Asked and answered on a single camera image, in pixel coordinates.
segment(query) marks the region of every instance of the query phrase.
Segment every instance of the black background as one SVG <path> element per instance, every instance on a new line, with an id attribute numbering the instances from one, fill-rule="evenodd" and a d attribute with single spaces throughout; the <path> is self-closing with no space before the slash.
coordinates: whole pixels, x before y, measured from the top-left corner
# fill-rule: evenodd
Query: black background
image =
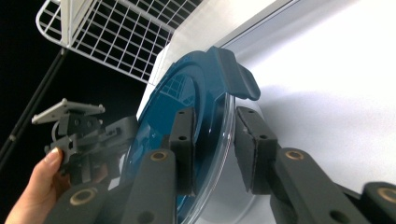
<path id="1" fill-rule="evenodd" d="M 0 6 L 0 146 L 46 74 L 60 47 L 35 27 L 44 0 L 1 1 Z M 69 101 L 99 105 L 106 124 L 134 115 L 146 85 L 70 51 L 35 114 Z M 35 164 L 51 142 L 52 123 L 29 123 L 0 173 L 0 222 L 18 200 Z"/>

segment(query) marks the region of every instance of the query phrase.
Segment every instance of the white wire rack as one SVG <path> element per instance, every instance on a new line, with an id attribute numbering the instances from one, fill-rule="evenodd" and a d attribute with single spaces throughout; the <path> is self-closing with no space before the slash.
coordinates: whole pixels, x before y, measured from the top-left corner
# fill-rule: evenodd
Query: white wire rack
<path id="1" fill-rule="evenodd" d="M 47 0 L 40 33 L 127 76 L 149 83 L 157 55 L 201 0 Z"/>

